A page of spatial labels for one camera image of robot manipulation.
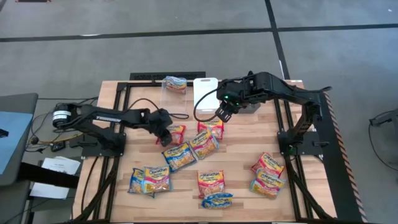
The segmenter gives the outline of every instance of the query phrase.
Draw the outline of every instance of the wooden table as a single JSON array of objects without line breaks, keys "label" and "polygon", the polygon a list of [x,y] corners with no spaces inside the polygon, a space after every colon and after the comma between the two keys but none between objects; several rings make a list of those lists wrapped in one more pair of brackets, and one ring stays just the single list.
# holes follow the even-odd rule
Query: wooden table
[{"label": "wooden table", "polygon": [[[303,88],[301,81],[294,85]],[[116,94],[117,81],[105,81],[99,94],[98,106],[112,108]],[[175,124],[183,124],[187,127],[185,140],[189,140],[197,134],[197,122],[193,119],[193,89],[188,87],[187,111],[191,117],[188,120],[174,119]],[[131,88],[129,102],[139,98],[149,98],[160,105],[161,88],[159,87],[134,87]],[[293,119],[296,122],[300,117],[301,106],[291,104]],[[140,101],[134,108],[155,108],[146,101]],[[286,113],[281,107],[282,116]],[[97,125],[106,127],[108,123],[95,121]],[[269,152],[272,156],[284,164],[279,153],[276,132],[278,132],[275,105],[272,101],[262,104],[254,114],[234,114],[226,123],[224,139],[220,141],[220,149],[217,153],[198,161],[171,175],[174,190],[156,195],[150,198],[146,195],[134,195],[127,193],[132,168],[144,168],[144,166],[164,166],[166,161],[161,154],[166,148],[155,145],[156,137],[143,129],[126,128],[127,144],[124,155],[120,159],[116,183],[116,192],[113,201],[111,222],[259,222],[259,221],[293,221],[294,211],[288,183],[275,200],[261,197],[249,191],[249,186],[254,178],[250,167],[257,162],[263,152]],[[99,158],[88,182],[85,195],[86,207],[98,188],[103,158]],[[309,191],[325,209],[327,213],[336,216],[331,198],[328,180],[323,164],[314,156],[302,156],[303,168]],[[73,214],[80,214],[83,189],[86,184],[90,167],[94,158],[86,159],[81,170],[79,186],[73,205]],[[198,170],[224,170],[226,191],[234,195],[233,206],[224,210],[206,210],[201,208],[201,200],[198,199],[197,172]],[[305,210],[301,193],[298,190],[298,198],[302,216]],[[101,203],[100,218],[104,217],[108,193],[105,192]]]}]

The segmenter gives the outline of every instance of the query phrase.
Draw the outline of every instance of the table leg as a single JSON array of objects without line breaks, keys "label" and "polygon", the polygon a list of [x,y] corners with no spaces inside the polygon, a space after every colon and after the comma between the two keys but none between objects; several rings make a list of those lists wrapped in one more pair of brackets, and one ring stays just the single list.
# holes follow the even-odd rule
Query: table leg
[{"label": "table leg", "polygon": [[21,162],[18,180],[29,180],[71,189],[76,189],[79,183],[79,177],[77,176],[44,169],[39,166],[27,164],[25,162]]}]

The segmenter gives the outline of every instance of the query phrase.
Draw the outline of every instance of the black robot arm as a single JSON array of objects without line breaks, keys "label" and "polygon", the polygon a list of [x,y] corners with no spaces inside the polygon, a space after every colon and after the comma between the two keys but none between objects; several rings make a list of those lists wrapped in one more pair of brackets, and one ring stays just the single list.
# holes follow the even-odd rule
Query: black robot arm
[{"label": "black robot arm", "polygon": [[159,109],[152,113],[147,108],[118,111],[91,105],[66,103],[57,105],[53,112],[53,126],[57,129],[81,131],[93,136],[103,148],[110,150],[124,144],[123,133],[115,133],[112,128],[101,128],[93,124],[93,120],[112,121],[132,129],[145,129],[157,136],[163,146],[168,145],[172,140],[170,132],[166,129],[172,124],[172,120],[169,112],[165,109]]},{"label": "black robot arm", "polygon": [[232,114],[250,104],[265,103],[273,99],[287,100],[302,105],[302,115],[294,128],[287,132],[287,141],[292,147],[303,141],[303,135],[312,125],[314,118],[321,118],[320,98],[322,91],[309,91],[287,84],[268,72],[249,74],[240,79],[223,80],[217,90],[217,99],[221,100],[216,111],[217,117],[228,122]]}]

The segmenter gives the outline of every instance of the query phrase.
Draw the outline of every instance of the instant noodle packet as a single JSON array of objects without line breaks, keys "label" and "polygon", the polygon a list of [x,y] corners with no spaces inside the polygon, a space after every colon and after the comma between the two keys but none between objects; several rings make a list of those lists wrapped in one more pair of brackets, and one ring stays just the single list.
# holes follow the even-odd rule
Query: instant noodle packet
[{"label": "instant noodle packet", "polygon": [[142,189],[145,194],[173,190],[170,181],[170,166],[145,167]]},{"label": "instant noodle packet", "polygon": [[[185,125],[170,125],[167,127],[167,130],[170,131],[170,134],[172,135],[172,142],[170,144],[173,145],[180,145],[183,140],[184,140],[184,132],[185,132],[186,126]],[[157,138],[156,144],[160,143],[160,139]]]},{"label": "instant noodle packet", "polygon": [[285,181],[269,175],[264,169],[258,169],[256,178],[251,182],[250,190],[269,199],[275,199]]},{"label": "instant noodle packet", "polygon": [[222,139],[224,133],[224,122],[219,118],[207,122],[198,122],[198,133],[210,129],[211,133],[217,138]]},{"label": "instant noodle packet", "polygon": [[[132,168],[132,174],[130,178],[130,187],[129,190],[127,191],[128,193],[133,193],[133,194],[143,194],[144,191],[142,190],[142,181],[144,180],[144,171],[137,169],[137,168]],[[155,193],[149,193],[146,194],[151,197],[155,197]]]},{"label": "instant noodle packet", "polygon": [[279,178],[284,170],[284,166],[280,165],[268,152],[265,152],[257,163],[251,167],[254,173],[256,173],[258,169],[265,169],[267,174]]},{"label": "instant noodle packet", "polygon": [[195,136],[195,138],[189,142],[189,145],[191,145],[192,150],[199,159],[204,159],[206,156],[218,150],[218,142],[209,129]]},{"label": "instant noodle packet", "polygon": [[229,193],[215,193],[207,196],[201,203],[203,208],[207,209],[222,209],[228,208],[232,205],[232,194]]},{"label": "instant noodle packet", "polygon": [[187,80],[185,78],[166,77],[163,79],[166,82],[166,89],[177,93],[185,93],[187,90]]},{"label": "instant noodle packet", "polygon": [[178,169],[197,161],[193,156],[188,143],[168,149],[162,152],[162,154],[165,157],[166,162],[169,164],[171,172],[175,172]]},{"label": "instant noodle packet", "polygon": [[225,191],[224,172],[198,172],[199,198]]}]

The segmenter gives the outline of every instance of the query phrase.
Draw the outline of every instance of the cable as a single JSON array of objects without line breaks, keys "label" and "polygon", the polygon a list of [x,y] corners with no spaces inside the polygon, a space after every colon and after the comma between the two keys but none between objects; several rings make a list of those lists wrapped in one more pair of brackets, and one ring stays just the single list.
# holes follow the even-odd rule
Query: cable
[{"label": "cable", "polygon": [[[381,113],[381,114],[377,115],[375,118],[377,118],[378,116],[383,115],[383,114],[385,114],[385,113],[388,113],[388,112],[389,112],[389,111],[384,112],[384,113]],[[390,168],[390,169],[392,169],[392,170],[398,171],[398,169],[395,169],[395,168],[391,167],[390,165],[388,165],[386,162],[384,162],[384,161],[380,158],[380,156],[377,154],[376,150],[374,149],[373,142],[372,142],[372,136],[371,136],[371,124],[369,124],[369,127],[368,127],[368,134],[369,134],[369,141],[371,142],[373,152],[375,153],[375,155],[377,156],[377,158],[380,160],[380,162],[382,162],[384,165],[386,165],[386,167],[388,167],[388,168]]]},{"label": "cable", "polygon": [[97,160],[98,160],[98,157],[95,157],[93,165],[91,165],[90,171],[88,173],[88,177],[87,177],[87,180],[86,180],[86,185],[85,185],[85,188],[83,190],[83,196],[81,198],[81,211],[80,211],[81,214],[83,214],[83,206],[84,206],[84,202],[85,202],[85,196],[86,196],[86,190],[87,190],[88,181],[90,179],[91,173],[93,172],[93,169],[94,169],[94,166],[95,166]]},{"label": "cable", "polygon": [[58,143],[58,142],[69,141],[71,139],[75,139],[75,138],[77,138],[77,137],[79,137],[81,135],[83,135],[83,133],[75,134],[74,136],[71,136],[69,138],[59,139],[59,140],[56,140],[56,141],[53,140],[53,141],[39,141],[39,142],[44,143],[44,144],[46,144],[46,143],[47,144]]},{"label": "cable", "polygon": [[[36,136],[36,132],[39,131],[39,130],[43,127],[43,124],[44,124],[44,122],[45,122],[45,119],[47,118],[47,116],[48,116],[50,113],[51,113],[51,111],[49,111],[49,112],[47,112],[47,113],[40,114],[40,115],[36,116],[36,117],[32,120],[32,125],[30,126],[30,131],[32,131],[32,136],[37,137],[37,136]],[[39,126],[35,131],[33,131],[33,124],[34,124],[35,120],[36,120],[37,118],[43,116],[43,115],[45,115],[45,117],[43,118],[42,123],[40,124],[40,126]]]},{"label": "cable", "polygon": [[[138,101],[141,100],[146,100],[149,103],[151,103],[152,105],[154,105],[154,107],[159,110],[159,107],[150,99],[147,98],[139,98],[138,100],[134,101],[132,104],[130,104],[129,108],[127,108],[126,110],[123,111],[123,113],[127,112],[129,109],[131,109]],[[170,113],[169,114],[171,117],[173,118],[177,118],[177,119],[188,119],[189,115],[188,114],[181,114],[181,113]]]},{"label": "cable", "polygon": [[220,85],[219,87],[215,88],[214,90],[211,90],[210,92],[204,94],[203,97],[200,98],[200,100],[198,101],[198,103],[195,104],[195,106],[193,107],[193,117],[195,118],[195,120],[197,120],[197,121],[199,121],[199,122],[208,122],[208,121],[211,121],[211,120],[213,120],[213,119],[215,119],[215,118],[217,117],[217,115],[214,114],[211,118],[204,119],[204,120],[199,119],[199,118],[197,118],[197,107],[198,107],[199,103],[200,103],[203,99],[205,99],[208,95],[210,95],[210,94],[212,94],[212,93],[218,91],[219,89],[221,89],[221,87],[222,87],[222,85]]},{"label": "cable", "polygon": [[293,159],[291,159],[290,161],[292,162],[293,160],[295,160],[297,158],[297,155],[294,155]]},{"label": "cable", "polygon": [[40,203],[38,203],[37,205],[32,206],[32,207],[30,207],[30,208],[24,210],[23,212],[18,213],[17,215],[14,215],[13,217],[11,217],[11,218],[8,219],[7,221],[5,221],[4,224],[6,224],[7,222],[13,220],[15,217],[18,217],[19,215],[25,213],[26,211],[31,210],[32,208],[38,207],[39,205],[42,205],[42,204],[44,204],[45,202],[48,202],[49,200],[53,200],[53,199],[57,199],[57,198],[48,198],[47,200],[44,200],[43,202],[40,202]]}]

